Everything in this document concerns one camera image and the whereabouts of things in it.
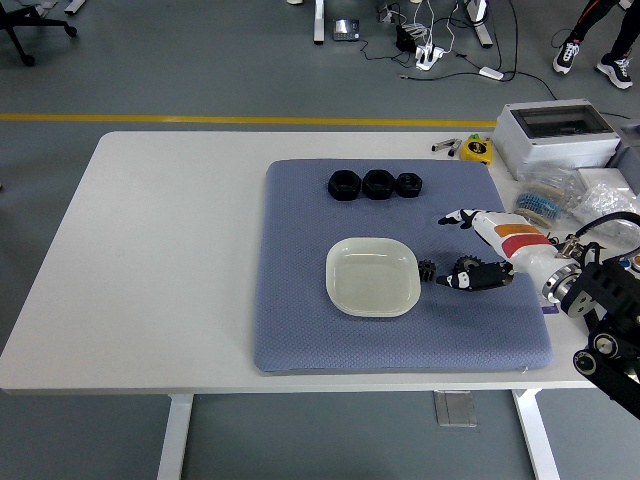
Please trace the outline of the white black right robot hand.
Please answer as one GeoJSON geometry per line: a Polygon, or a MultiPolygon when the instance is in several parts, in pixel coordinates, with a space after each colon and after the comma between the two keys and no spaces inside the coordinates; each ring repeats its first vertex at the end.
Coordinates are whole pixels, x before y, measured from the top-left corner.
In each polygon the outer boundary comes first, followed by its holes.
{"type": "Polygon", "coordinates": [[[521,215],[461,209],[447,214],[439,223],[474,229],[502,258],[498,263],[463,267],[448,276],[439,276],[436,282],[440,285],[481,291],[507,286],[516,273],[526,273],[538,291],[550,295],[559,282],[580,271],[575,261],[559,257],[550,240],[521,215]]]}

